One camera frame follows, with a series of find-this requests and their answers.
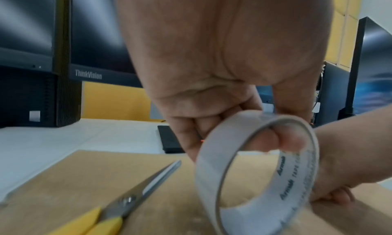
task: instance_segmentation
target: scissors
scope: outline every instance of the scissors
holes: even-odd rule
[[[48,235],[116,235],[123,219],[142,204],[173,172],[181,160],[169,164],[131,190],[115,199],[106,208],[97,207]]]

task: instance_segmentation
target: roll of clear tape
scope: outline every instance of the roll of clear tape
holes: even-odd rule
[[[237,152],[258,132],[275,125],[292,126],[303,133],[306,146],[299,153],[280,152],[276,170],[260,196],[241,206],[221,208],[222,185]],[[272,235],[307,203],[318,164],[317,138],[305,121],[242,111],[219,124],[204,141],[196,161],[196,188],[217,234]]]

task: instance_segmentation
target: cardboard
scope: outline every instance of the cardboard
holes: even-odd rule
[[[125,220],[120,234],[215,234],[194,188],[194,165],[185,155],[77,151],[42,172],[0,206],[1,235],[41,235],[97,206],[105,206],[173,161],[183,165]],[[222,205],[260,193],[276,155],[238,156],[223,187]],[[378,184],[354,189],[349,207],[317,203],[305,209],[285,235],[392,234],[392,192]]]

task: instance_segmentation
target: yellow wall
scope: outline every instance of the yellow wall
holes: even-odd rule
[[[334,0],[334,18],[325,60],[350,71],[362,0]]]
[[[349,71],[361,0],[334,0],[335,12],[326,61]],[[151,121],[144,89],[86,82],[83,118]]]
[[[85,82],[82,118],[151,120],[150,99],[144,89]]]

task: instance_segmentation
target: desk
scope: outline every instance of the desk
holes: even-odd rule
[[[76,150],[162,154],[158,125],[81,119],[62,128],[0,129],[0,201]],[[392,190],[392,180],[380,184]]]

